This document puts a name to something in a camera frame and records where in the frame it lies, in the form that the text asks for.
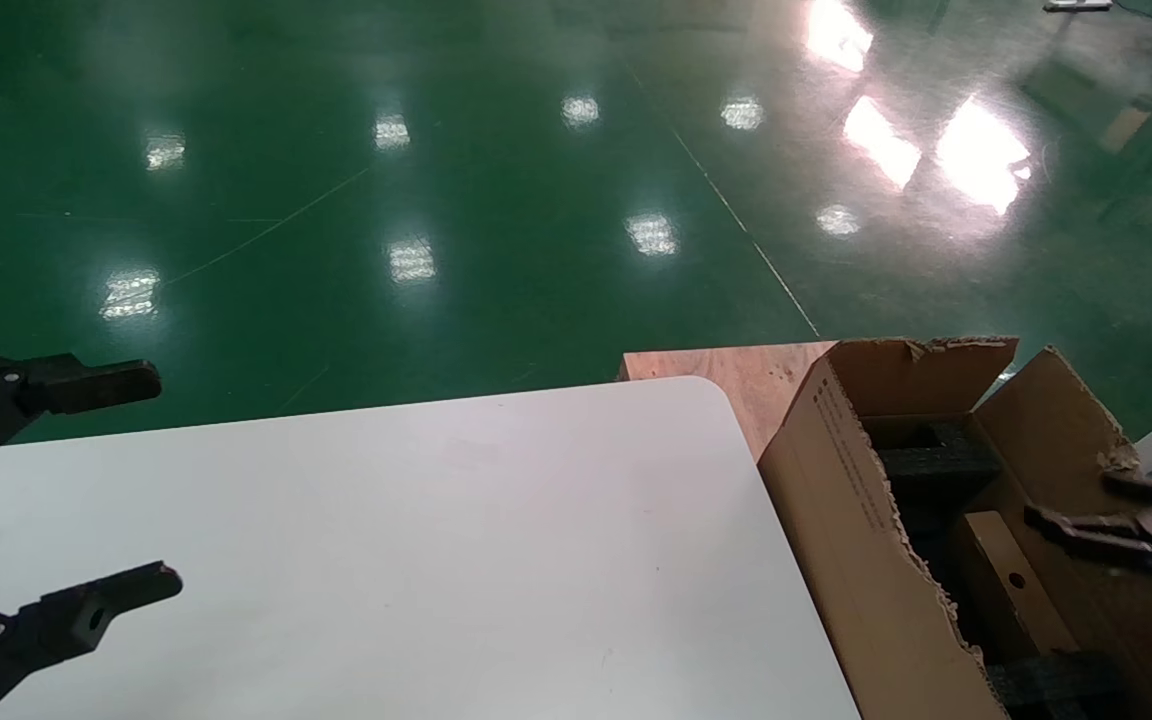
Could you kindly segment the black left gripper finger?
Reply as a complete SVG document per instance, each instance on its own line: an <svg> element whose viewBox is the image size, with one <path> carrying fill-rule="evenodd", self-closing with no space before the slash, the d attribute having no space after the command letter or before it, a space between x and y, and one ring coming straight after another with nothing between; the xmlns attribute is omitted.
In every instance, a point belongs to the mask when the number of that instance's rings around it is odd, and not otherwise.
<svg viewBox="0 0 1152 720"><path fill-rule="evenodd" d="M46 414L91 414L159 397L162 379L150 361L88 366L71 354L0 356L0 447Z"/></svg>
<svg viewBox="0 0 1152 720"><path fill-rule="evenodd" d="M147 562L44 594L13 615L0 612L0 702L29 676L96 651L118 616L170 600L183 588L168 564Z"/></svg>

